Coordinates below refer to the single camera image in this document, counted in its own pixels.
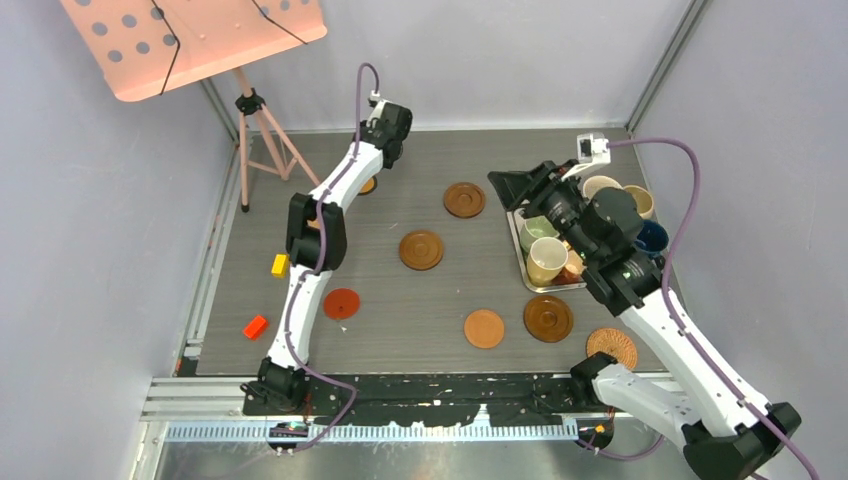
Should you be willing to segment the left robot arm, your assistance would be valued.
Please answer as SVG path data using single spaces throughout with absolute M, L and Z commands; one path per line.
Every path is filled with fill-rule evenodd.
M 371 100 L 342 160 L 308 193 L 292 196 L 285 250 L 289 285 L 278 330 L 257 378 L 242 385 L 248 400 L 284 414 L 298 412 L 308 393 L 310 336 L 323 292 L 347 252 L 345 213 L 368 180 L 401 157 L 412 111 Z

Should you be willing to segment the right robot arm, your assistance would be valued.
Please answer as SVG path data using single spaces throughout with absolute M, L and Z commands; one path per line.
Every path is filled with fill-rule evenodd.
M 593 298 L 654 352 L 680 394 L 644 380 L 611 355 L 576 365 L 571 387 L 584 410 L 631 414 L 678 447 L 701 479 L 748 479 L 789 444 L 801 423 L 789 403 L 767 400 L 715 351 L 663 282 L 662 259 L 638 250 L 643 221 L 633 197 L 581 193 L 567 166 L 488 174 L 503 208 L 543 216 L 582 259 Z

